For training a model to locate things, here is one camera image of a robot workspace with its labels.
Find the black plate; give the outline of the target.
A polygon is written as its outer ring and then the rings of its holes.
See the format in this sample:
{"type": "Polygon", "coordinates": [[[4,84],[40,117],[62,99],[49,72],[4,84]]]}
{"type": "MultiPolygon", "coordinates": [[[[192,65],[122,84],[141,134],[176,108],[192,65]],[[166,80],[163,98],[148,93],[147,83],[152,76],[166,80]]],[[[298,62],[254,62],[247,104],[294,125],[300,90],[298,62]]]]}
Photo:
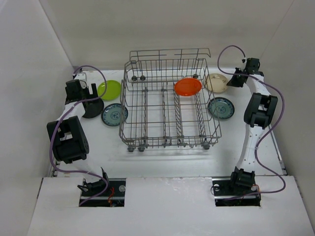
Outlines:
{"type": "Polygon", "coordinates": [[[104,103],[101,98],[98,98],[97,100],[93,100],[89,102],[83,102],[83,106],[85,109],[83,118],[88,118],[88,119],[99,116],[104,109],[104,103]]]}

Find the cream plate with markings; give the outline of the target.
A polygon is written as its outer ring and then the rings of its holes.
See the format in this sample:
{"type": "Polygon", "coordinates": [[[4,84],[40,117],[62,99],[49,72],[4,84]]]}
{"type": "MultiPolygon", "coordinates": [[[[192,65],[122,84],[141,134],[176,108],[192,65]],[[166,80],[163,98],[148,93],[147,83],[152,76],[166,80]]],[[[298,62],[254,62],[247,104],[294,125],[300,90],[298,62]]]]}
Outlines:
{"type": "Polygon", "coordinates": [[[204,82],[205,88],[214,93],[223,93],[227,90],[228,79],[219,73],[209,74],[204,82]]]}

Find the lime green plate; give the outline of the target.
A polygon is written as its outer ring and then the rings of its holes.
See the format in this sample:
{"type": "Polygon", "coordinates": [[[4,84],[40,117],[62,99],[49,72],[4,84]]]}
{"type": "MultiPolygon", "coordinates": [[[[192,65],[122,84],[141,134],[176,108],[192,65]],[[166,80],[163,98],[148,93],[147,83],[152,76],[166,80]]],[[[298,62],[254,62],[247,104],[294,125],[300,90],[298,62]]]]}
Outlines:
{"type": "Polygon", "coordinates": [[[109,101],[118,98],[121,94],[121,83],[115,80],[108,80],[107,87],[105,87],[105,82],[101,83],[97,88],[98,96],[101,96],[105,88],[107,88],[106,93],[101,97],[101,99],[109,101]]]}

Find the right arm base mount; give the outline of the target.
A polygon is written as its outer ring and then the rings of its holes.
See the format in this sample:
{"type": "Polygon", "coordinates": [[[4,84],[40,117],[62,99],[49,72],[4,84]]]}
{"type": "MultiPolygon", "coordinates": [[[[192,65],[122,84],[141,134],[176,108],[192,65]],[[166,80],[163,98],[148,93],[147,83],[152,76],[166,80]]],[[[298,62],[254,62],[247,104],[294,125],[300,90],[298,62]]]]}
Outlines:
{"type": "Polygon", "coordinates": [[[217,207],[259,207],[261,195],[257,184],[232,187],[228,178],[213,178],[210,188],[217,207]]]}

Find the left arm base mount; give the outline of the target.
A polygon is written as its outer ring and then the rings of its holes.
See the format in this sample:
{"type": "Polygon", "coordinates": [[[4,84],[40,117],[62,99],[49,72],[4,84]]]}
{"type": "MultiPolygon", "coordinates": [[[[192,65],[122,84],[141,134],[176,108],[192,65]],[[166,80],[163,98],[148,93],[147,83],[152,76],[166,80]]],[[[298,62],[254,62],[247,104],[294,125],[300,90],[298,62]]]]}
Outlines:
{"type": "Polygon", "coordinates": [[[126,193],[126,179],[109,179],[108,187],[105,188],[102,180],[86,182],[83,180],[77,187],[81,191],[79,207],[124,207],[126,193]]]}

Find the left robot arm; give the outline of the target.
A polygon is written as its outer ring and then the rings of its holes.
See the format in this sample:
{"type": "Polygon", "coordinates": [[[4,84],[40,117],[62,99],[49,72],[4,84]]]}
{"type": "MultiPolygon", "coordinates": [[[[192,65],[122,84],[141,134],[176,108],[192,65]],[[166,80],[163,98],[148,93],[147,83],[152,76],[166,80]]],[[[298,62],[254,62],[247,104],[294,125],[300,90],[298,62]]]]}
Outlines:
{"type": "Polygon", "coordinates": [[[129,152],[172,146],[207,150],[221,137],[222,121],[219,99],[207,85],[197,74],[133,75],[119,83],[120,101],[105,106],[95,84],[83,88],[78,79],[68,81],[66,109],[47,124],[53,156],[66,164],[86,160],[90,148],[80,119],[97,116],[119,128],[129,152]]]}

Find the orange plate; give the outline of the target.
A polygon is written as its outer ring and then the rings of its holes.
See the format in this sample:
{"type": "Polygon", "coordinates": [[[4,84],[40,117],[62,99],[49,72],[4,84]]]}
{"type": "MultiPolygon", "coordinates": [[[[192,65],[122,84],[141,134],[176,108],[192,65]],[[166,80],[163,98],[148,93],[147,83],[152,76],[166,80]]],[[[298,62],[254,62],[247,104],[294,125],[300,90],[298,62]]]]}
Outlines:
{"type": "Polygon", "coordinates": [[[193,96],[200,92],[202,84],[195,78],[184,78],[174,85],[174,91],[180,96],[193,96]]]}

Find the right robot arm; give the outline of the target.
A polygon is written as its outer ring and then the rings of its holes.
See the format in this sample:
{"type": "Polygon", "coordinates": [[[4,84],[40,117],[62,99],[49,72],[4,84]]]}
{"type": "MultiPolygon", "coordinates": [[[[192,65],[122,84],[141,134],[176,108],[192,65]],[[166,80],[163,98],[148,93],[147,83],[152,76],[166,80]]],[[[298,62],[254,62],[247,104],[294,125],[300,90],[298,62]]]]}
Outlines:
{"type": "Polygon", "coordinates": [[[239,161],[231,174],[230,186],[234,189],[251,189],[255,184],[255,151],[257,143],[266,127],[273,119],[278,98],[270,94],[264,82],[264,75],[259,71],[260,61],[256,58],[244,59],[244,69],[236,68],[230,87],[241,88],[247,85],[252,94],[244,113],[246,124],[245,140],[239,161]]]}

